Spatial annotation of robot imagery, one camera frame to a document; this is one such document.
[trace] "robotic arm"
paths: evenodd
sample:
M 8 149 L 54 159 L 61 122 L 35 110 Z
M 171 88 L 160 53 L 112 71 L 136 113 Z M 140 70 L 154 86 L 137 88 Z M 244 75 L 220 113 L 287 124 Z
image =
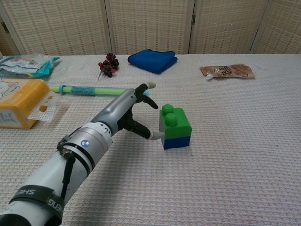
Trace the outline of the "robotic arm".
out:
M 156 140 L 163 133 L 151 131 L 133 119 L 132 107 L 145 102 L 158 109 L 143 95 L 154 88 L 152 82 L 127 89 L 109 103 L 91 122 L 65 136 L 57 151 L 32 174 L 0 213 L 0 226 L 58 226 L 65 204 L 112 144 L 111 137 L 122 129 Z

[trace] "tissue box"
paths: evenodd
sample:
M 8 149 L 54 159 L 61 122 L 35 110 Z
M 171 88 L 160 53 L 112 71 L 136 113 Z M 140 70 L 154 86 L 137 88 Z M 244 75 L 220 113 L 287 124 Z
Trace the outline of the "tissue box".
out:
M 49 92 L 43 80 L 0 79 L 0 128 L 32 127 L 27 117 Z

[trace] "food packet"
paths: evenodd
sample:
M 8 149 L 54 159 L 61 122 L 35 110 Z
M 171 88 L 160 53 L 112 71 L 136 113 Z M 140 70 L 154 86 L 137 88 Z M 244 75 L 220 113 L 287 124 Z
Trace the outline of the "food packet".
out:
M 206 66 L 200 67 L 203 75 L 207 80 L 212 78 L 226 78 L 226 77 L 238 77 L 238 78 L 255 78 L 255 74 L 251 68 L 243 64 L 235 64 L 228 66 Z
M 8 56 L 0 60 L 0 69 L 37 78 L 50 74 L 52 63 L 58 59 L 44 54 Z

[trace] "grape bunch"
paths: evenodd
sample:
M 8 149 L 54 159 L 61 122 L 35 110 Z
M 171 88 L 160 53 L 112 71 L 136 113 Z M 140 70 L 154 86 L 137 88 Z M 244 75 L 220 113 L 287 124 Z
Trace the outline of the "grape bunch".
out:
M 106 56 L 106 60 L 104 62 L 99 62 L 98 66 L 100 67 L 101 72 L 107 75 L 109 78 L 113 76 L 113 74 L 118 70 L 118 59 L 112 53 L 108 53 Z

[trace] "folded blue cloth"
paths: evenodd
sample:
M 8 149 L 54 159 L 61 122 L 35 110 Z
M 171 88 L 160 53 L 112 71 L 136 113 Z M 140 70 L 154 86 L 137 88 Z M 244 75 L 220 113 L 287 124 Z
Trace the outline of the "folded blue cloth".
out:
M 177 60 L 175 52 L 158 52 L 151 49 L 142 50 L 130 55 L 127 59 L 130 64 L 156 74 L 161 74 Z

